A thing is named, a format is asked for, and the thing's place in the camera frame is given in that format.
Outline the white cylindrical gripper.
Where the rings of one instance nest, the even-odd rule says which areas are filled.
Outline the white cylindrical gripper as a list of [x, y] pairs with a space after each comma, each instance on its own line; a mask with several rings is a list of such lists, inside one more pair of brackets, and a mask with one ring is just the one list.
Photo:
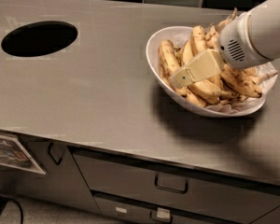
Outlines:
[[220, 53], [214, 49], [199, 52], [178, 68], [169, 77], [169, 82], [180, 89], [216, 76], [223, 70], [224, 60], [235, 69], [246, 69], [269, 62], [271, 59], [258, 48], [258, 45], [264, 45], [260, 41], [260, 35], [252, 35], [264, 27], [264, 22], [265, 15], [259, 11], [248, 11], [236, 17], [219, 35], [217, 44]]

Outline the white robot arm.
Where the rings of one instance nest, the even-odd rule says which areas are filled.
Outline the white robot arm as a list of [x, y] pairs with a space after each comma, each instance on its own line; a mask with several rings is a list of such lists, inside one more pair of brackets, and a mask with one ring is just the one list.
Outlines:
[[246, 69], [280, 58], [280, 0], [267, 0], [221, 31], [217, 49], [199, 52], [177, 69], [169, 82], [183, 88], [219, 74], [227, 63]]

